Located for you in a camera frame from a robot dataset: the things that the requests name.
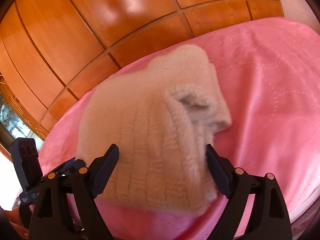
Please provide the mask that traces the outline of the cream knitted sweater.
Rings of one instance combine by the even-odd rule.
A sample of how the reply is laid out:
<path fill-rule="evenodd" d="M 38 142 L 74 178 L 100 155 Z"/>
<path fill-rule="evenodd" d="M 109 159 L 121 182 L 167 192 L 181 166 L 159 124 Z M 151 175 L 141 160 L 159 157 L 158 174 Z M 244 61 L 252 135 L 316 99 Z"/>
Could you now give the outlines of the cream knitted sweater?
<path fill-rule="evenodd" d="M 119 160 L 100 199 L 200 215 L 217 195 L 206 146 L 231 123 L 214 65 L 202 48 L 185 44 L 94 90 L 76 157 L 90 164 L 116 144 Z"/>

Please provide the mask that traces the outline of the wooden panelled wardrobe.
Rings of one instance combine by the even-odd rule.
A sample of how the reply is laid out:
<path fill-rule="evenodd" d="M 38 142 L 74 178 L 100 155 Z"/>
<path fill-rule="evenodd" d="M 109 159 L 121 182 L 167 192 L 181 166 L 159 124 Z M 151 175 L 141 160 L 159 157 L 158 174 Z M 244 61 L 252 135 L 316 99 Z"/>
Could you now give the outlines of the wooden panelled wardrobe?
<path fill-rule="evenodd" d="M 11 0 L 1 20 L 1 89 L 45 138 L 72 105 L 131 62 L 283 14 L 280 0 Z"/>

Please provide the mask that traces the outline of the person in brown shirt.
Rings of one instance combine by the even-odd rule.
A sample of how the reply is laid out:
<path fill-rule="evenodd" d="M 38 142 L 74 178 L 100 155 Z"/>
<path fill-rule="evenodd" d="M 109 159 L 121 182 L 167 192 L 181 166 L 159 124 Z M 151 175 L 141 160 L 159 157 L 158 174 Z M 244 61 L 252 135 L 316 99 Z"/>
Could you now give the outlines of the person in brown shirt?
<path fill-rule="evenodd" d="M 29 226 L 35 205 L 22 205 L 17 197 L 12 206 L 12 210 L 3 210 L 6 219 L 10 222 L 22 239 L 29 238 Z"/>

